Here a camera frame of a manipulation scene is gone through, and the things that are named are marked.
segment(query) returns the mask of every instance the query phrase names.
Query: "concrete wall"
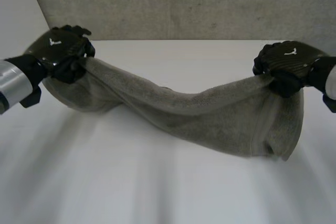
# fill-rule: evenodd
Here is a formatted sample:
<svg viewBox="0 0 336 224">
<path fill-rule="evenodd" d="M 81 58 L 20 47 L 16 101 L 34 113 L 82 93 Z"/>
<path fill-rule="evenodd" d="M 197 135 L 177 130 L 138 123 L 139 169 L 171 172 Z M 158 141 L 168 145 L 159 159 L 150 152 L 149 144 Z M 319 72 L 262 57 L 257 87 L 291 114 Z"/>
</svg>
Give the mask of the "concrete wall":
<svg viewBox="0 0 336 224">
<path fill-rule="evenodd" d="M 300 39 L 336 53 L 336 0 L 38 0 L 93 39 Z"/>
</svg>

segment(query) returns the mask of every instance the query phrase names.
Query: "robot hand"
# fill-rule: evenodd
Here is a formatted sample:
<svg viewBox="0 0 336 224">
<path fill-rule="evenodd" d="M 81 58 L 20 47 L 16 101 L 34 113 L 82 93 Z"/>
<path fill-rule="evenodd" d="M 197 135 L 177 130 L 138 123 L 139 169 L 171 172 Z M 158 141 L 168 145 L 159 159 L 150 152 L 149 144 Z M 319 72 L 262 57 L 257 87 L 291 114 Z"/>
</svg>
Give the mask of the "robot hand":
<svg viewBox="0 0 336 224">
<path fill-rule="evenodd" d="M 76 61 L 80 57 L 94 57 L 95 49 L 87 37 L 91 32 L 79 26 L 53 28 L 39 37 L 25 54 L 34 56 L 46 69 L 47 76 L 73 83 L 85 71 Z"/>
<path fill-rule="evenodd" d="M 73 83 L 85 74 L 80 57 L 94 57 L 95 49 L 79 26 L 53 28 L 39 37 L 22 56 L 0 61 L 0 114 L 20 102 L 25 108 L 39 103 L 39 83 L 46 77 Z"/>
<path fill-rule="evenodd" d="M 336 112 L 335 65 L 336 57 L 298 41 L 285 41 L 265 45 L 254 59 L 253 73 L 270 73 L 274 77 L 270 89 L 284 98 L 314 86 L 324 94 L 328 108 Z"/>
</svg>

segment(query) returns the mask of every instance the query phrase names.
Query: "gray towel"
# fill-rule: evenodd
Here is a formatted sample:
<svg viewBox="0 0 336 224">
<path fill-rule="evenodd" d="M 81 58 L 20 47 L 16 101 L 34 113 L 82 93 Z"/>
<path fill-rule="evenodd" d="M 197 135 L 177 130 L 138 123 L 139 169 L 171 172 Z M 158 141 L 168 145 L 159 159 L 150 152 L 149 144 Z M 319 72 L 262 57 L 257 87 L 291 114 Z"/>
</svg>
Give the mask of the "gray towel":
<svg viewBox="0 0 336 224">
<path fill-rule="evenodd" d="M 83 58 L 83 78 L 66 84 L 44 81 L 65 105 L 104 112 L 125 104 L 179 138 L 239 156 L 275 155 L 287 160 L 302 128 L 303 92 L 283 99 L 272 94 L 269 75 L 250 77 L 198 94 L 184 94 L 106 64 Z"/>
</svg>

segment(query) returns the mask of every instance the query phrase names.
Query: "cloth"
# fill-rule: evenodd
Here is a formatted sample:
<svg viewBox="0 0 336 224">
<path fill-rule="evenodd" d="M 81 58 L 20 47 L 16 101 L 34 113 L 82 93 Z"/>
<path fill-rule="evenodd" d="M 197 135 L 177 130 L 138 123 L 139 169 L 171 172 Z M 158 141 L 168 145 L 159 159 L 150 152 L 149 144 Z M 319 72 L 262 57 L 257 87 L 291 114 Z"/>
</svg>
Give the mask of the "cloth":
<svg viewBox="0 0 336 224">
<path fill-rule="evenodd" d="M 53 96 L 75 110 L 106 112 L 125 104 L 176 137 L 244 157 L 275 155 L 287 160 L 298 142 L 303 91 L 281 98 L 269 91 L 269 75 L 185 94 L 95 58 L 79 63 L 87 73 L 73 84 L 44 80 Z"/>
</svg>

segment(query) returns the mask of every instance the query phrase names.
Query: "white background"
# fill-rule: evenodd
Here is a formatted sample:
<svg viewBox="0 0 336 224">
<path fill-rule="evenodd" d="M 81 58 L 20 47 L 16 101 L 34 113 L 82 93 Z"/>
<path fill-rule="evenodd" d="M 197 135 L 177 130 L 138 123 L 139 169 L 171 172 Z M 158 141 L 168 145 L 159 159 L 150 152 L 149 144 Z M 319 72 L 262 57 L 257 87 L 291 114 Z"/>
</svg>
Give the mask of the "white background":
<svg viewBox="0 0 336 224">
<path fill-rule="evenodd" d="M 47 29 L 36 0 L 0 0 L 1 58 Z M 187 93 L 251 76 L 265 43 L 93 42 L 97 58 Z M 124 106 L 82 114 L 43 88 L 0 117 L 0 223 L 335 223 L 335 115 L 313 88 L 304 107 L 283 162 L 179 140 Z"/>
</svg>

